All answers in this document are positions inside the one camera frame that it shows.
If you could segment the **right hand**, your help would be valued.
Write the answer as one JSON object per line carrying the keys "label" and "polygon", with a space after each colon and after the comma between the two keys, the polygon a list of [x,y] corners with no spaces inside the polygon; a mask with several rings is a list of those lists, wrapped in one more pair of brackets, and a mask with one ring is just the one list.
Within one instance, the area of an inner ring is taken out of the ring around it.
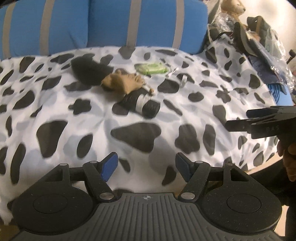
{"label": "right hand", "polygon": [[277,152],[283,159],[283,165],[287,171],[287,175],[290,181],[295,181],[295,143],[292,143],[288,148],[284,148],[281,141],[278,142]]}

